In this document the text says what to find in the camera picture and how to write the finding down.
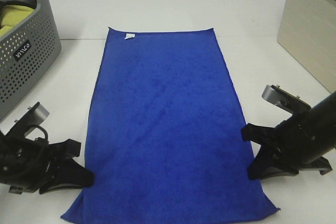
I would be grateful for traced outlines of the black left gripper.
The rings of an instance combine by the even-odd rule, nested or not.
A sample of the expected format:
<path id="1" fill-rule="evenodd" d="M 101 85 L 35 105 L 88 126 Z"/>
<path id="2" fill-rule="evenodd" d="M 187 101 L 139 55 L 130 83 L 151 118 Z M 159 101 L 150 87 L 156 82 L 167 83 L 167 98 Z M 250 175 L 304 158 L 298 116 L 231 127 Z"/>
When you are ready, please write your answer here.
<path id="1" fill-rule="evenodd" d="M 41 126 L 44 137 L 34 141 L 15 138 L 1 133 L 1 183 L 9 186 L 10 193 L 46 194 L 57 190 L 82 189 L 94 182 L 94 173 L 75 161 L 65 161 L 57 167 L 58 159 L 80 156 L 81 143 L 67 139 L 49 144 L 48 133 Z"/>

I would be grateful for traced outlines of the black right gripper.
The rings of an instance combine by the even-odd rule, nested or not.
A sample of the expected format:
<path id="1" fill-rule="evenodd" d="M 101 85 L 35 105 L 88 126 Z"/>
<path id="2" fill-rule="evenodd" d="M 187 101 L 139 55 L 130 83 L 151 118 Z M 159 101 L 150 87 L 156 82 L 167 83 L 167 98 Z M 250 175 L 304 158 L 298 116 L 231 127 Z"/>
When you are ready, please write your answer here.
<path id="1" fill-rule="evenodd" d="M 270 143 L 276 139 L 273 127 L 248 123 L 241 129 L 244 141 Z M 326 120 L 287 120 L 276 127 L 279 154 L 261 146 L 247 168 L 250 180 L 277 176 L 296 176 L 300 170 L 330 171 L 329 161 L 323 157 L 330 150 L 330 122 Z"/>

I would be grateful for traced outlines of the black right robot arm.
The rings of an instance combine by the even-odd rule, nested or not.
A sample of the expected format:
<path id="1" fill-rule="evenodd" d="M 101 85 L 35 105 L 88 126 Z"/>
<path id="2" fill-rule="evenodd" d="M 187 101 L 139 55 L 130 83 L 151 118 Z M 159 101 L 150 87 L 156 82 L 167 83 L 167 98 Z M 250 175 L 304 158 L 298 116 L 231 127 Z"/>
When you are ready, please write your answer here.
<path id="1" fill-rule="evenodd" d="M 332 167 L 323 155 L 335 148 L 335 94 L 313 108 L 295 111 L 276 127 L 248 123 L 241 135 L 244 141 L 260 145 L 247 168 L 251 180 L 296 176 L 302 170 L 325 175 Z"/>

